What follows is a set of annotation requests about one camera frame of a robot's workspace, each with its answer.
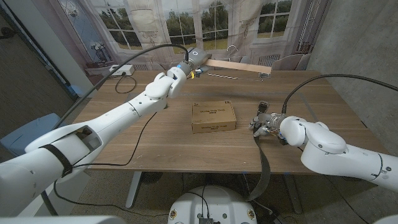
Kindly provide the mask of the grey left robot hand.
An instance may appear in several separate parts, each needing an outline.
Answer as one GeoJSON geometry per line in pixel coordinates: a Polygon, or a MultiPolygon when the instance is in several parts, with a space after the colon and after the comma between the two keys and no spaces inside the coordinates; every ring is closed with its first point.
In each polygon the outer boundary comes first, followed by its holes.
{"type": "Polygon", "coordinates": [[[210,59],[212,54],[199,48],[188,48],[188,61],[180,62],[177,68],[180,68],[186,75],[191,71],[196,71],[198,73],[207,72],[209,67],[204,65],[204,63],[210,59]]]}

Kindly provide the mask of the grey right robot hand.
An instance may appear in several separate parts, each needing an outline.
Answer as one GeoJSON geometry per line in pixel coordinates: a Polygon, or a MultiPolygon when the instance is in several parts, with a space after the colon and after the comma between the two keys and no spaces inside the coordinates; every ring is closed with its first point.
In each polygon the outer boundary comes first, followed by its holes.
{"type": "Polygon", "coordinates": [[[267,136],[280,132],[280,124],[286,118],[284,114],[260,113],[249,123],[249,129],[253,130],[253,136],[267,136]]]}

